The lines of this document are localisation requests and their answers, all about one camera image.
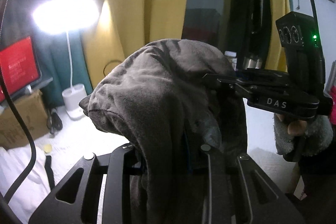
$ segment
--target white lamp base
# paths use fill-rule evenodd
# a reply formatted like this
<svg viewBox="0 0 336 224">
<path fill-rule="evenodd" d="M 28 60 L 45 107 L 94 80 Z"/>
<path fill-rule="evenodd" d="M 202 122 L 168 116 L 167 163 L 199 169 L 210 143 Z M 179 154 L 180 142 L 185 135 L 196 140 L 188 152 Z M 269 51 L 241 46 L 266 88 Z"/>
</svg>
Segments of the white lamp base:
<svg viewBox="0 0 336 224">
<path fill-rule="evenodd" d="M 83 109 L 78 105 L 87 96 L 83 84 L 77 84 L 62 91 L 65 109 L 71 120 L 79 120 L 84 116 Z"/>
</svg>

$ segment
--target white bed sheet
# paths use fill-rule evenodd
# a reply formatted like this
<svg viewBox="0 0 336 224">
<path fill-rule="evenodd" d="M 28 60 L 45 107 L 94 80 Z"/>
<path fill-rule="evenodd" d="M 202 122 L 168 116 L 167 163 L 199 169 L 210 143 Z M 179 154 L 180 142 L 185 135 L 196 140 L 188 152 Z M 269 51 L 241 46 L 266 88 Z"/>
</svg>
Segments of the white bed sheet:
<svg viewBox="0 0 336 224">
<path fill-rule="evenodd" d="M 29 146 L 6 151 L 0 147 L 0 192 L 5 195 L 9 187 L 28 165 L 31 159 Z M 48 177 L 44 169 L 44 152 L 36 149 L 36 162 L 9 202 L 9 207 L 23 224 L 50 193 Z"/>
<path fill-rule="evenodd" d="M 78 121 L 71 121 L 65 111 L 65 107 L 58 108 L 58 115 L 62 119 L 63 129 L 56 133 L 55 137 L 46 134 L 35 140 L 35 145 L 43 150 L 46 144 L 52 145 L 51 168 L 54 172 L 55 184 L 57 184 L 74 164 L 87 152 L 93 152 L 97 156 L 111 153 L 117 147 L 128 143 L 128 140 L 112 133 L 101 132 L 95 128 L 88 117 Z M 103 180 L 98 209 L 98 221 L 101 223 L 102 200 L 105 189 Z"/>
</svg>

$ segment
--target black strap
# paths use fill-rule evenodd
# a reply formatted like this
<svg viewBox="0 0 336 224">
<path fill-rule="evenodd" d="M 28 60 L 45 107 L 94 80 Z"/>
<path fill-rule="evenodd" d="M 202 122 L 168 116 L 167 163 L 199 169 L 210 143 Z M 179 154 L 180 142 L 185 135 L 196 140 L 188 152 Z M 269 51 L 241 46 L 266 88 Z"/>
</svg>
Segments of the black strap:
<svg viewBox="0 0 336 224">
<path fill-rule="evenodd" d="M 55 180 L 54 180 L 54 172 L 51 169 L 51 156 L 46 156 L 45 158 L 46 159 L 45 159 L 44 169 L 47 173 L 50 190 L 52 190 L 53 188 L 55 188 Z"/>
</svg>

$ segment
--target desk lamp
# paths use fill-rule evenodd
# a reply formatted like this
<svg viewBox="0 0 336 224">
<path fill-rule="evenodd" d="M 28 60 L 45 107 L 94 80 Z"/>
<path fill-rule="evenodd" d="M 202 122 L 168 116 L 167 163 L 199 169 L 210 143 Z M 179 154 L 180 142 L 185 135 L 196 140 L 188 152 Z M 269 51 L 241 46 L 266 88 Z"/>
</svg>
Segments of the desk lamp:
<svg viewBox="0 0 336 224">
<path fill-rule="evenodd" d="M 66 33 L 70 61 L 70 87 L 62 91 L 66 111 L 72 120 L 80 119 L 84 113 L 78 106 L 87 96 L 83 84 L 73 85 L 72 58 L 69 31 L 93 25 L 99 18 L 97 5 L 93 0 L 50 0 L 33 12 L 37 26 L 51 35 Z"/>
</svg>

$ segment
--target gray plush fabric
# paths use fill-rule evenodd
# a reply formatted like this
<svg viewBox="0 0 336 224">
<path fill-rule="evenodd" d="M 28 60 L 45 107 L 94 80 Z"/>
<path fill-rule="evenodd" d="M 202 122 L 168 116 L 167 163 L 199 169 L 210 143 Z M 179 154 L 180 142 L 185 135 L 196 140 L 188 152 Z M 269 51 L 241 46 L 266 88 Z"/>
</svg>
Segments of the gray plush fabric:
<svg viewBox="0 0 336 224">
<path fill-rule="evenodd" d="M 274 115 L 274 133 L 278 154 L 284 155 L 293 151 L 294 137 L 287 133 L 287 125 Z M 306 142 L 303 156 L 314 156 L 328 148 L 334 133 L 327 116 L 317 116 L 312 122 L 308 122 L 305 132 Z"/>
<path fill-rule="evenodd" d="M 133 223 L 201 222 L 204 183 L 202 176 L 187 173 L 185 120 L 196 146 L 208 142 L 232 158 L 246 152 L 242 99 L 219 97 L 218 108 L 218 101 L 201 84 L 206 73 L 230 71 L 230 63 L 215 47 L 160 40 L 128 57 L 81 101 L 99 130 L 125 136 L 146 161 L 147 174 L 134 176 L 131 182 Z"/>
</svg>

